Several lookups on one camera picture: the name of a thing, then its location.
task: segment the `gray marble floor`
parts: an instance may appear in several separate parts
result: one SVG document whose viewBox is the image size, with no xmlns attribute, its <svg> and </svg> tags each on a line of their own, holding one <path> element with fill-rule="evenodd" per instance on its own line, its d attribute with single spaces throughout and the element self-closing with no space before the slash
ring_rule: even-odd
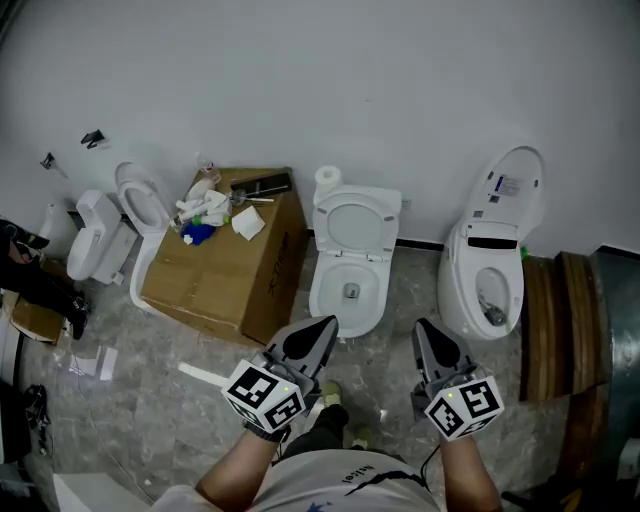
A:
<svg viewBox="0 0 640 512">
<path fill-rule="evenodd" d="M 185 376 L 177 365 L 187 362 L 229 375 L 253 351 L 136 308 L 128 295 L 135 253 L 124 267 L 122 287 L 93 283 L 87 290 L 95 312 L 80 341 L 62 337 L 50 347 L 28 340 L 24 347 L 21 387 L 45 385 L 52 420 L 51 454 L 34 449 L 25 464 L 51 510 L 57 510 L 54 472 L 106 472 L 149 501 L 171 485 L 194 484 L 241 432 L 219 388 Z M 377 432 L 377 447 L 418 468 L 437 435 L 427 421 L 413 420 L 409 392 L 419 377 L 410 335 L 417 318 L 437 317 L 439 256 L 404 248 L 395 252 L 382 321 L 363 337 L 339 340 L 321 376 L 342 383 L 351 424 L 368 422 Z M 315 258 L 312 240 L 292 320 L 309 316 Z M 518 332 L 471 348 L 495 373 L 506 405 L 505 413 L 476 437 L 489 472 L 500 490 L 543 482 L 557 463 L 567 399 L 519 403 Z M 109 375 L 105 361 L 114 355 Z M 301 432 L 303 420 L 295 423 L 295 432 Z M 441 501 L 439 456 L 430 463 L 428 479 Z"/>
</svg>

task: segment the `toilet paper roll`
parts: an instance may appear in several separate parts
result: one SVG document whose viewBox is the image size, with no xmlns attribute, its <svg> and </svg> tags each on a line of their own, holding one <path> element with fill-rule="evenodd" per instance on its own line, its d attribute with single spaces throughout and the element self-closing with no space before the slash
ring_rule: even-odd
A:
<svg viewBox="0 0 640 512">
<path fill-rule="evenodd" d="M 342 185 L 342 172 L 333 165 L 325 165 L 316 171 L 316 194 L 324 195 Z"/>
</svg>

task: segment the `white toilet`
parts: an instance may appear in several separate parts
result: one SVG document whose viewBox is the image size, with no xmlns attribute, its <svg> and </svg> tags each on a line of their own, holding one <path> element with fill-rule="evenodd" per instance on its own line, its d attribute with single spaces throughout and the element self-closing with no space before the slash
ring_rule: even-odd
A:
<svg viewBox="0 0 640 512">
<path fill-rule="evenodd" d="M 93 277 L 104 284 L 122 284 L 120 268 L 138 235 L 122 222 L 118 209 L 99 190 L 87 190 L 76 208 L 85 227 L 71 246 L 67 274 L 76 281 Z"/>
<path fill-rule="evenodd" d="M 361 336 L 384 313 L 402 196 L 397 190 L 343 185 L 339 169 L 323 167 L 316 173 L 313 204 L 319 254 L 311 315 L 335 315 L 339 336 Z"/>
<path fill-rule="evenodd" d="M 172 211 L 169 193 L 158 180 L 132 162 L 123 162 L 116 167 L 115 180 L 120 204 L 143 237 L 131 275 L 131 300 L 144 311 L 166 316 L 145 302 L 140 297 L 140 290 L 169 226 Z"/>
<path fill-rule="evenodd" d="M 444 323 L 469 340 L 502 338 L 524 296 L 520 242 L 542 220 L 544 162 L 530 146 L 501 153 L 479 176 L 445 244 L 438 275 Z"/>
</svg>

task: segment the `cardboard box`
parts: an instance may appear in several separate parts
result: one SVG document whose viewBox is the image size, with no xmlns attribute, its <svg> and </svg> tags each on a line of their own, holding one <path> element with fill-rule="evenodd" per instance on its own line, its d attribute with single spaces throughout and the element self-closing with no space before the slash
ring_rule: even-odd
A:
<svg viewBox="0 0 640 512">
<path fill-rule="evenodd" d="M 44 259 L 41 267 L 45 272 L 59 276 L 73 285 L 73 280 L 67 276 L 66 267 L 62 263 Z M 64 325 L 64 316 L 60 313 L 31 304 L 17 293 L 9 291 L 5 291 L 3 309 L 10 315 L 13 326 L 24 335 L 50 345 L 58 343 Z"/>
<path fill-rule="evenodd" d="M 221 169 L 217 190 L 231 181 L 290 169 Z M 202 178 L 196 176 L 194 183 Z M 230 225 L 195 247 L 172 228 L 149 266 L 141 296 L 176 320 L 217 338 L 250 346 L 269 343 L 289 322 L 309 236 L 295 190 L 255 205 L 266 225 L 251 241 Z"/>
</svg>

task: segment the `label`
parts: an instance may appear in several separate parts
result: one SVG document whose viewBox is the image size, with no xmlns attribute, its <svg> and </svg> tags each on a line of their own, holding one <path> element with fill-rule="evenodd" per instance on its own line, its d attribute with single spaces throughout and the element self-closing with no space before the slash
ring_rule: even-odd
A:
<svg viewBox="0 0 640 512">
<path fill-rule="evenodd" d="M 502 174 L 496 183 L 496 193 L 501 196 L 517 197 L 522 188 L 522 182 L 516 178 L 510 178 L 506 174 Z"/>
</svg>

